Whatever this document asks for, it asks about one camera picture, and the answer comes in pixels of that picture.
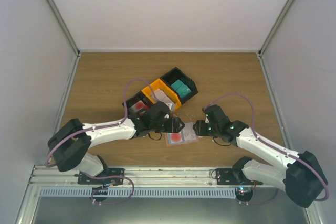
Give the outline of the red circle credit card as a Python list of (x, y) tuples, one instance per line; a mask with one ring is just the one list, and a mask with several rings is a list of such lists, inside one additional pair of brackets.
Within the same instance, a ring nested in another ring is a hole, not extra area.
[(170, 144), (178, 144), (184, 141), (183, 135), (181, 133), (170, 133), (168, 135), (168, 139)]

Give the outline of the pink leather card holder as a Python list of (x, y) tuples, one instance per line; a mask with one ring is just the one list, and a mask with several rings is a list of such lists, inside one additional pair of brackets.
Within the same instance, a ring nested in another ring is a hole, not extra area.
[(189, 144), (198, 142), (198, 136), (193, 129), (193, 123), (186, 123), (179, 133), (165, 133), (167, 146)]

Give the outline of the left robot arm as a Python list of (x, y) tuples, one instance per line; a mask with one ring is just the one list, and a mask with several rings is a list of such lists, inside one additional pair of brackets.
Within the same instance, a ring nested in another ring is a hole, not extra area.
[(79, 119), (68, 121), (48, 141), (49, 153), (45, 165), (51, 161), (60, 172), (78, 170), (96, 183), (108, 179), (107, 166), (99, 156), (91, 155), (92, 147), (118, 140), (131, 140), (155, 133), (179, 133), (185, 124), (170, 115), (170, 108), (159, 101), (148, 109), (126, 115), (120, 120), (89, 124)]

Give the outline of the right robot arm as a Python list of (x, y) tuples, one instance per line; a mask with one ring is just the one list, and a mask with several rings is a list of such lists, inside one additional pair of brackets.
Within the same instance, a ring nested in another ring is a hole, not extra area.
[(296, 205), (307, 208), (314, 201), (329, 197), (328, 181), (314, 154), (299, 153), (258, 134), (248, 124), (231, 121), (216, 104), (203, 110), (204, 120), (193, 125), (197, 136), (220, 138), (235, 147), (260, 157), (262, 164), (250, 157), (242, 157), (233, 166), (233, 180), (240, 185), (249, 180), (275, 187), (286, 193)]

